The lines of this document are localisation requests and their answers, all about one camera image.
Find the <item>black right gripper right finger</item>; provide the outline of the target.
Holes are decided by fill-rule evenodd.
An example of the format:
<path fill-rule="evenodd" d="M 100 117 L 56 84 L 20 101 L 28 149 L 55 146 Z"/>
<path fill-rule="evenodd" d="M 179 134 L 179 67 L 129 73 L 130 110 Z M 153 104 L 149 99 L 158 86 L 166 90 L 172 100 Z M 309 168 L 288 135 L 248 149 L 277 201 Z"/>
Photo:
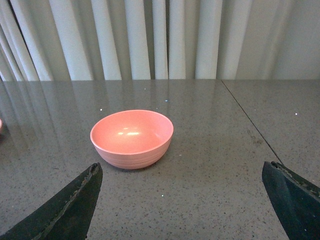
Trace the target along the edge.
<path fill-rule="evenodd" d="M 290 240 L 320 238 L 320 188 L 284 165 L 264 162 L 262 182 Z"/>

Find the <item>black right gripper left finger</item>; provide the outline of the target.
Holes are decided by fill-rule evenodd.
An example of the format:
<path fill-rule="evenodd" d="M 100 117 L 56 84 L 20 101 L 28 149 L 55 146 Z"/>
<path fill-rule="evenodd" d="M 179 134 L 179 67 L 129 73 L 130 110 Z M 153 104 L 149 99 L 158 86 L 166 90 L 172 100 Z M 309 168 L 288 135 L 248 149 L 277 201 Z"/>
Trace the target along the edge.
<path fill-rule="evenodd" d="M 94 163 L 37 210 L 1 235 L 2 240 L 85 240 L 101 190 Z"/>

